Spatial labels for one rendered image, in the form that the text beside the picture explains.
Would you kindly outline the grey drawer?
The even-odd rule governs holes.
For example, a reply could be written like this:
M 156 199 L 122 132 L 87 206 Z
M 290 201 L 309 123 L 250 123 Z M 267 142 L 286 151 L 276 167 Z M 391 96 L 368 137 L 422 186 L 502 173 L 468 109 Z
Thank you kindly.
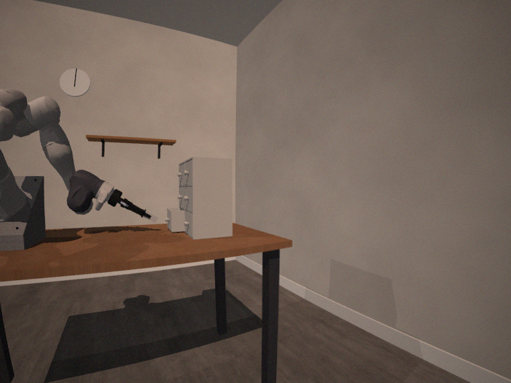
M 193 238 L 192 212 L 189 212 L 187 210 L 185 210 L 184 226 L 186 226 L 186 232 Z
M 192 184 L 192 160 L 185 163 L 185 184 Z
M 185 187 L 185 208 L 192 211 L 192 187 Z
M 185 185 L 185 164 L 180 165 L 180 172 L 178 173 L 179 185 Z M 180 176 L 181 175 L 181 176 Z
M 173 210 L 173 211 L 172 211 Z M 183 208 L 168 208 L 167 209 L 167 227 L 171 232 L 186 231 L 184 226 L 185 222 L 185 209 Z
M 185 196 L 185 187 L 179 187 L 178 199 L 180 199 L 180 206 L 183 208 L 185 208 L 184 196 Z

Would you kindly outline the white chest of drawers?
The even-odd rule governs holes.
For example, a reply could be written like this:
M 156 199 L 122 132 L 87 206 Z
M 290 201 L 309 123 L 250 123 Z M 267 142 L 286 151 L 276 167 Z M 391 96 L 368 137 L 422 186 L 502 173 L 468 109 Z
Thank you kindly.
M 233 159 L 191 157 L 193 240 L 233 236 Z

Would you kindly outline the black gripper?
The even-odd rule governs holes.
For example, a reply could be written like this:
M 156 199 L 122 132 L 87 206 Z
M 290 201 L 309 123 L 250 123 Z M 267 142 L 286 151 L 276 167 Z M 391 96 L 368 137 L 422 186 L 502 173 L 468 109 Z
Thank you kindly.
M 128 201 L 126 198 L 121 198 L 122 192 L 115 189 L 110 199 L 108 200 L 108 204 L 111 206 L 116 206 L 117 203 L 120 204 L 121 207 L 126 208 L 127 210 L 131 210 L 142 217 L 149 219 L 150 221 L 156 223 L 158 217 L 146 212 L 146 210 L 139 209 L 138 206 L 135 206 L 132 202 Z M 138 207 L 138 208 L 137 208 Z

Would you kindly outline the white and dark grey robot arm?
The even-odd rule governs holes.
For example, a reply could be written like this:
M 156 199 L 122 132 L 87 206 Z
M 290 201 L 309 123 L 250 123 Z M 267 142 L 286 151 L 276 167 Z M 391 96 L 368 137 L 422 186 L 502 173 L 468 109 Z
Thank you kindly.
M 39 130 L 44 154 L 68 189 L 68 207 L 76 214 L 85 215 L 91 211 L 95 198 L 95 209 L 99 211 L 110 199 L 114 186 L 88 171 L 75 171 L 69 140 L 59 125 L 60 116 L 58 103 L 49 96 L 28 103 L 18 89 L 0 89 L 0 142 Z M 6 222 L 25 204 L 26 194 L 17 186 L 0 149 L 0 222 Z

